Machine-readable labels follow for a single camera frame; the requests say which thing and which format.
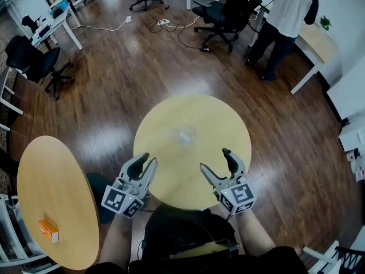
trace black shoe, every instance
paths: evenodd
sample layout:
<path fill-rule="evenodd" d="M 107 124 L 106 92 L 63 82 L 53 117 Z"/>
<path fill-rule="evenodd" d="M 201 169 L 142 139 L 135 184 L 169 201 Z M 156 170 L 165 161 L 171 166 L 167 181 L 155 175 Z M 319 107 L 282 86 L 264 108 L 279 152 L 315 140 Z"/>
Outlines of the black shoe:
<path fill-rule="evenodd" d="M 251 68 L 255 68 L 256 62 L 252 62 L 250 59 L 247 59 L 246 65 Z"/>
<path fill-rule="evenodd" d="M 260 80 L 261 81 L 275 81 L 276 77 L 275 77 L 275 75 L 274 76 L 263 75 L 263 76 L 260 76 Z"/>

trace white shirt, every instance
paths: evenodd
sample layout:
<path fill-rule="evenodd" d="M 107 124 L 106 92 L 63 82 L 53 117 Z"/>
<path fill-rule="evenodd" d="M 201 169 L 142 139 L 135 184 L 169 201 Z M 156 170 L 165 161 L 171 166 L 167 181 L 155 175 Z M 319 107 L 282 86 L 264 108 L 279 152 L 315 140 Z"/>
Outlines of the white shirt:
<path fill-rule="evenodd" d="M 275 0 L 267 18 L 279 33 L 296 38 L 312 0 Z"/>

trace person wearing white shirt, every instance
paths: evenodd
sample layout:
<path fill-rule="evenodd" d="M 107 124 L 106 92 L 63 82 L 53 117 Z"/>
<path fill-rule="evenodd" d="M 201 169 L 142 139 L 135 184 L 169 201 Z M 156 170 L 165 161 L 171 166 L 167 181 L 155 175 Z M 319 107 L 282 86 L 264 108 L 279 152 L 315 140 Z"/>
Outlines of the person wearing white shirt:
<path fill-rule="evenodd" d="M 247 64 L 254 67 L 266 48 L 275 42 L 261 80 L 275 80 L 275 73 L 294 46 L 303 21 L 311 25 L 318 13 L 318 0 L 274 0 L 266 23 L 248 55 Z"/>

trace box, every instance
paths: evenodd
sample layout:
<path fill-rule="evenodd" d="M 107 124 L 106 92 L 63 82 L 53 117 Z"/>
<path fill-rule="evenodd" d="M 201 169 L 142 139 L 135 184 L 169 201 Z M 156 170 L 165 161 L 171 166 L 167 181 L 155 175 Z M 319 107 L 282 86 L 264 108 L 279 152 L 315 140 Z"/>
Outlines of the box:
<path fill-rule="evenodd" d="M 39 229 L 42 231 L 47 240 L 51 243 L 57 243 L 58 230 L 55 229 L 47 220 L 42 219 L 39 221 Z"/>

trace chair armrest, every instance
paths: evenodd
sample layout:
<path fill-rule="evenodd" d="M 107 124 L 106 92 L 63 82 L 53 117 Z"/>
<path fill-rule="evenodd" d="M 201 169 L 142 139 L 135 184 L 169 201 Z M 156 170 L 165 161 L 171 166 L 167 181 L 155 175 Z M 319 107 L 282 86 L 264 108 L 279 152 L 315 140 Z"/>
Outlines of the chair armrest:
<path fill-rule="evenodd" d="M 211 8 L 212 5 L 211 4 L 206 4 L 206 3 L 202 3 L 196 0 L 193 0 L 194 3 L 197 3 L 198 5 L 202 6 L 203 8 Z"/>

